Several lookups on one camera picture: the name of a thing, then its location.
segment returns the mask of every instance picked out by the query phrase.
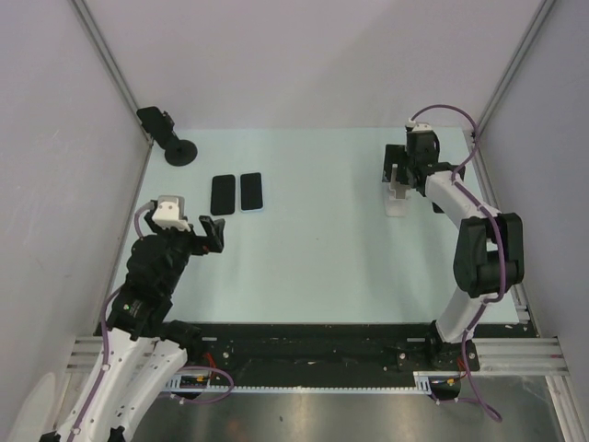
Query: black mount base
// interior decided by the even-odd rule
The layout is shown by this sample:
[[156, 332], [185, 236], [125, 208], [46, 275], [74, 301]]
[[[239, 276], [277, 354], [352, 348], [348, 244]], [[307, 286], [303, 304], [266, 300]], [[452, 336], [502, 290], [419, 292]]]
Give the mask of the black mount base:
[[169, 165], [180, 167], [194, 161], [198, 154], [196, 145], [191, 141], [178, 139], [174, 133], [174, 120], [167, 112], [150, 106], [138, 110], [137, 117], [145, 131], [166, 151], [165, 158]]
[[111, 428], [108, 442], [125, 442], [125, 438], [122, 435], [124, 431], [125, 429], [122, 426], [119, 428]]
[[[413, 371], [461, 371], [460, 345], [444, 346], [438, 359], [428, 353], [432, 324], [196, 325], [206, 337], [206, 351], [238, 386], [414, 387]], [[502, 337], [495, 330], [514, 332], [482, 324], [477, 333]], [[475, 345], [468, 342], [467, 351], [475, 356], [468, 365], [472, 371], [479, 370]], [[225, 385], [225, 380], [218, 377], [215, 385]]]
[[57, 432], [51, 431], [50, 433], [46, 433], [42, 435], [39, 439], [39, 442], [60, 442], [60, 437], [56, 435]]
[[[396, 350], [399, 371], [462, 371], [458, 367], [458, 359], [462, 359], [462, 344], [443, 342], [435, 321], [430, 324], [423, 342], [403, 343]], [[479, 371], [477, 347], [469, 340], [466, 350], [468, 366], [472, 371]]]
[[169, 165], [180, 167], [190, 164], [197, 155], [198, 149], [192, 141], [178, 140], [173, 146], [166, 147], [164, 157]]

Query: cable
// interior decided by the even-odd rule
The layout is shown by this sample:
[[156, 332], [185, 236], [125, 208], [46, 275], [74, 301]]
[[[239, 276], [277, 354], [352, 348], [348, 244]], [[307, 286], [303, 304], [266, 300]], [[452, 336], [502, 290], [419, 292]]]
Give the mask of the cable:
[[155, 206], [154, 202], [149, 201], [149, 202], [145, 203], [144, 205], [142, 205], [141, 207], [139, 207], [137, 209], [137, 211], [135, 212], [135, 214], [133, 215], [133, 225], [135, 226], [135, 232], [137, 233], [137, 236], [139, 238], [144, 237], [144, 234], [141, 232], [141, 228], [139, 227], [139, 219], [141, 218], [141, 215], [143, 215], [145, 212], [147, 212], [149, 210], [153, 210], [154, 206]]
[[[211, 355], [209, 352], [207, 352], [204, 354], [204, 357], [207, 361], [209, 361], [209, 366], [211, 366], [213, 368], [217, 368], [217, 364], [214, 362], [213, 355]], [[209, 377], [209, 383], [211, 383], [211, 381], [213, 381], [213, 380], [214, 380], [214, 374], [212, 374]]]
[[[106, 300], [102, 304], [102, 308], [100, 309], [100, 331], [102, 333], [102, 342], [103, 342], [103, 347], [104, 347], [103, 352], [102, 352], [102, 368], [105, 368], [109, 364], [109, 354], [110, 354], [109, 330], [107, 329], [107, 307], [108, 307], [109, 303], [111, 302], [111, 300], [114, 299], [119, 294], [119, 292], [121, 292], [120, 287], [117, 288], [112, 293], [112, 295], [110, 295], [109, 297], [106, 298]], [[80, 424], [82, 424], [82, 421], [84, 421], [84, 417], [86, 416], [86, 413], [88, 411], [88, 407], [90, 406], [90, 403], [92, 403], [92, 400], [96, 396], [96, 393], [98, 391], [98, 387], [100, 387], [100, 383], [102, 382], [102, 379], [104, 378], [104, 374], [105, 374], [105, 370], [100, 369], [100, 371], [98, 372], [98, 376], [96, 376], [96, 379], [94, 381], [94, 385], [92, 385], [92, 389], [90, 389], [90, 392], [88, 393], [88, 397], [86, 398], [84, 405], [82, 405], [82, 408], [80, 409], [80, 413], [77, 415], [77, 418], [74, 421], [74, 425], [72, 426], [72, 430], [70, 430], [70, 435], [67, 438], [67, 442], [72, 442], [74, 440], [74, 437], [75, 437], [74, 430], [79, 428]]]
[[[467, 356], [467, 340], [468, 340], [468, 334], [475, 328], [475, 326], [479, 323], [480, 318], [482, 317], [483, 313], [485, 312], [485, 309], [487, 308], [488, 304], [491, 303], [497, 303], [500, 302], [503, 297], [505, 296], [505, 287], [506, 287], [506, 271], [505, 271], [505, 255], [503, 254], [503, 242], [502, 242], [502, 238], [501, 238], [501, 231], [499, 229], [499, 226], [497, 225], [497, 221], [495, 221], [495, 218], [493, 217], [492, 213], [489, 211], [489, 209], [487, 209], [480, 201], [479, 199], [473, 195], [464, 185], [462, 185], [461, 182], [456, 181], [456, 174], [462, 170], [470, 160], [472, 160], [472, 158], [477, 155], [477, 152], [479, 151], [479, 127], [477, 126], [477, 124], [475, 123], [475, 121], [472, 119], [472, 117], [470, 115], [468, 115], [468, 113], [466, 113], [464, 110], [456, 107], [456, 106], [450, 106], [448, 104], [433, 104], [432, 106], [427, 106], [421, 110], [419, 110], [418, 112], [416, 112], [411, 119], [415, 120], [417, 117], [419, 117], [421, 114], [423, 114], [426, 111], [429, 111], [431, 109], [448, 109], [451, 111], [455, 111], [458, 112], [459, 114], [461, 114], [462, 116], [464, 116], [468, 122], [470, 122], [470, 125], [472, 126], [472, 131], [473, 131], [473, 139], [474, 139], [474, 147], [472, 148], [472, 151], [470, 152], [470, 155], [468, 155], [468, 157], [466, 157], [466, 159], [464, 161], [462, 161], [462, 163], [460, 163], [458, 165], [457, 168], [455, 168], [452, 171], [452, 175], [450, 176], [452, 183], [456, 186], [457, 189], [459, 189], [473, 204], [475, 204], [477, 206], [477, 209], [483, 213], [488, 219], [489, 222], [491, 223], [491, 227], [493, 229], [493, 234], [495, 236], [495, 242], [497, 243], [497, 251], [499, 254], [499, 292], [497, 293], [497, 297], [494, 299], [484, 299], [482, 301], [482, 304], [480, 305], [479, 311], [477, 312], [477, 314], [475, 315], [475, 317], [472, 319], [472, 321], [469, 323], [469, 325], [467, 326], [467, 328], [464, 330], [464, 333], [462, 334], [462, 343], [461, 343], [461, 353], [462, 353], [462, 359], [464, 362], [464, 366], [467, 372], [467, 378], [468, 378], [468, 382], [470, 383], [470, 387], [472, 388], [472, 391], [474, 392], [475, 396], [477, 399], [467, 399], [467, 398], [463, 398], [463, 399], [458, 399], [456, 398], [455, 402], [467, 402], [467, 403], [476, 403], [478, 405], [480, 405], [482, 407], [482, 409], [485, 411], [485, 413], [495, 422], [502, 422], [503, 418], [502, 416], [499, 414], [499, 412], [497, 410], [495, 410], [493, 407], [491, 407], [487, 402], [485, 402], [482, 398], [482, 395], [480, 393], [479, 387], [477, 386], [477, 384], [475, 383], [473, 377], [472, 377], [472, 373], [470, 372], [470, 367], [468, 366], [468, 356]], [[435, 397], [435, 395], [432, 392], [432, 399], [434, 399], [436, 401], [436, 403], [440, 403], [441, 401], [439, 399], [437, 399]]]
[[215, 402], [222, 401], [224, 398], [226, 398], [227, 396], [229, 396], [231, 394], [231, 391], [233, 391], [233, 389], [236, 387], [236, 383], [233, 380], [233, 378], [231, 378], [231, 375], [229, 373], [227, 373], [226, 371], [222, 370], [221, 368], [216, 368], [214, 366], [185, 366], [185, 367], [183, 367], [179, 371], [179, 373], [181, 373], [183, 370], [208, 370], [208, 371], [213, 371], [214, 373], [225, 377], [229, 381], [229, 389], [227, 391], [225, 391], [223, 394], [217, 396], [216, 398], [205, 399], [203, 401], [182, 398], [182, 397], [179, 397], [179, 396], [177, 396], [177, 395], [175, 395], [173, 393], [170, 393], [170, 394], [165, 393], [165, 394], [159, 396], [160, 398], [177, 399], [177, 400], [179, 400], [180, 404], [183, 404], [184, 402], [187, 402], [187, 403], [196, 403], [196, 404], [215, 403]]
[[461, 373], [464, 373], [464, 375], [460, 375], [459, 379], [464, 379], [467, 376], [467, 368], [464, 366], [464, 362], [462, 362], [461, 358], [457, 358], [456, 361], [458, 362], [458, 368], [460, 369]]

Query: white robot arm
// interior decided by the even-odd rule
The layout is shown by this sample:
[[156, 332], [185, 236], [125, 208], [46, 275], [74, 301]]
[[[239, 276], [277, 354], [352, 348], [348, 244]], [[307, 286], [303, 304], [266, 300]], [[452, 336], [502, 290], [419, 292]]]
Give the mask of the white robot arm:
[[[472, 338], [484, 311], [481, 306], [501, 300], [511, 285], [522, 281], [522, 220], [481, 202], [462, 181], [464, 169], [439, 161], [439, 140], [429, 124], [410, 121], [406, 129], [407, 144], [386, 148], [387, 214], [404, 216], [410, 189], [414, 189], [459, 231], [454, 259], [458, 287], [428, 339], [431, 362], [442, 368], [445, 361], [447, 366], [455, 364], [465, 333]], [[497, 250], [491, 243], [497, 244]]]
[[[125, 283], [106, 320], [103, 351], [70, 415], [41, 442], [129, 442], [144, 414], [170, 378], [204, 352], [200, 330], [164, 324], [171, 295], [191, 255], [220, 253], [224, 220], [201, 216], [206, 237], [197, 236], [183, 214], [182, 198], [160, 196], [145, 217], [154, 235], [139, 238], [127, 261]], [[146, 353], [151, 356], [132, 380]]]

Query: white wall panel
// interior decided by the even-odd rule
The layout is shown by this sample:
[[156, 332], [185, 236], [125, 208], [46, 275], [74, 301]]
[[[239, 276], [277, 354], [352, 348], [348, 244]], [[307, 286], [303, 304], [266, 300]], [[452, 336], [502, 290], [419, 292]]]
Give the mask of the white wall panel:
[[487, 128], [484, 156], [505, 211], [524, 219], [525, 280], [558, 335], [589, 415], [589, 3], [558, 2]]
[[147, 147], [68, 2], [3, 2], [0, 29], [7, 440], [28, 392], [48, 372], [59, 382], [74, 338], [93, 328]]
[[541, 1], [88, 3], [139, 104], [196, 129], [393, 126], [434, 102], [477, 117]]

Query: black phone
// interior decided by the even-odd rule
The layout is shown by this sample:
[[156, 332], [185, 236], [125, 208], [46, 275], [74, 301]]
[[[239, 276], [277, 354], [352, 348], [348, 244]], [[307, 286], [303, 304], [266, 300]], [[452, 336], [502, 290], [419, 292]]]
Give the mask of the black phone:
[[236, 211], [235, 175], [217, 175], [211, 186], [211, 215], [232, 215]]
[[260, 210], [264, 206], [261, 192], [261, 173], [246, 173], [239, 177], [241, 210]]

